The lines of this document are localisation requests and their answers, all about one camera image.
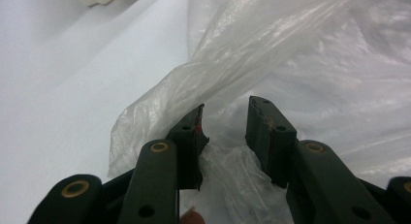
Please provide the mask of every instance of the hole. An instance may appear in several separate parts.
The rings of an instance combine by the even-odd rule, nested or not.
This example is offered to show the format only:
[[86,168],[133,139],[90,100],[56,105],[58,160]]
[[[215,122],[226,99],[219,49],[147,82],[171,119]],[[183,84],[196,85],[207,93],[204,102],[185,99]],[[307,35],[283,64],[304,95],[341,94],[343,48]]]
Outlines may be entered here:
[[65,198],[75,198],[87,191],[90,183],[87,180],[76,180],[67,184],[61,191],[61,196]]
[[73,184],[72,186],[70,186],[69,189],[67,189],[67,191],[69,193],[76,193],[76,192],[79,192],[81,190],[81,188],[83,188],[83,187],[84,187],[84,184],[76,183],[76,184]]
[[279,130],[279,131],[285,131],[286,128],[284,126],[277,126],[275,129]]
[[160,152],[163,152],[169,149],[169,146],[165,143],[156,143],[156,144],[152,144],[150,149],[153,152],[160,153]]
[[366,220],[371,218],[371,214],[370,214],[369,211],[366,210],[365,208],[352,207],[351,210],[352,210],[359,218],[366,219]]
[[318,144],[309,143],[309,144],[306,144],[305,146],[307,146],[310,150],[317,152],[317,153],[322,153],[325,151],[324,148]]
[[144,217],[144,218],[150,217],[150,216],[154,215],[154,212],[155,212],[154,208],[152,208],[149,205],[146,205],[146,206],[143,206],[139,209],[139,216]]
[[153,147],[157,150],[160,150],[160,149],[164,148],[164,146],[162,144],[155,144]]

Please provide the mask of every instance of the white surface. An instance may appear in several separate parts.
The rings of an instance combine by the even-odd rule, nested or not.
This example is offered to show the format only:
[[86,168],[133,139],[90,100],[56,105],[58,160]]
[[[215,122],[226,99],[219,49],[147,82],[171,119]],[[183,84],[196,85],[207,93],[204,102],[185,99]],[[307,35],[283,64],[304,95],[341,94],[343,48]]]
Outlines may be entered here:
[[108,180],[118,115],[187,61],[186,6],[0,0],[0,223],[25,223],[64,177]]

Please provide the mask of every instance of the black plastic part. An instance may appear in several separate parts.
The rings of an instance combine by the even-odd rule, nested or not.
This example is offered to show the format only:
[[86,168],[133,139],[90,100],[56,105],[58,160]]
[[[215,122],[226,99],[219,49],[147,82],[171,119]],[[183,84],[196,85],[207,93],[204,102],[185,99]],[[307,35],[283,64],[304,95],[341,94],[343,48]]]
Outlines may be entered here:
[[273,183],[286,188],[291,168],[288,155],[297,131],[272,102],[250,97],[245,139],[260,160],[262,171]]
[[411,177],[390,180],[385,198],[385,209],[398,224],[411,223]]
[[203,107],[200,105],[186,114],[166,137],[177,145],[178,189],[200,190],[203,182],[199,155],[208,143],[202,128]]
[[134,170],[130,170],[103,184],[103,194],[106,203],[104,209],[105,223],[115,223],[117,221],[133,172]]
[[[290,181],[287,201],[296,224],[395,223],[329,146],[301,141],[292,162],[293,178],[299,179]],[[299,190],[302,186],[306,192]],[[301,200],[314,207],[302,207]]]
[[372,197],[374,197],[374,199],[384,207],[384,204],[386,204],[386,200],[385,200],[386,191],[360,178],[359,178],[359,181],[366,188],[366,190],[368,190],[368,192],[372,195]]
[[177,224],[177,147],[156,140],[142,147],[117,223]]
[[28,223],[99,223],[103,203],[101,190],[101,180],[95,176],[65,178],[49,191]]

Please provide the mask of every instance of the clear plastic bag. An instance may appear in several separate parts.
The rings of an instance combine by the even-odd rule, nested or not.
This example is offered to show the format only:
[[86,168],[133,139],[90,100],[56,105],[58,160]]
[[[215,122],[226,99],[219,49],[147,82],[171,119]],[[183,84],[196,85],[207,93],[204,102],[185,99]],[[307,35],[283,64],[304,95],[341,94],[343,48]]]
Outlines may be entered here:
[[292,223],[284,191],[245,145],[250,95],[271,100],[301,140],[330,145],[356,176],[382,187],[410,176],[411,0],[191,0],[190,7],[192,59],[118,118],[112,176],[204,103],[212,139],[201,157],[205,181],[182,203],[209,223]]

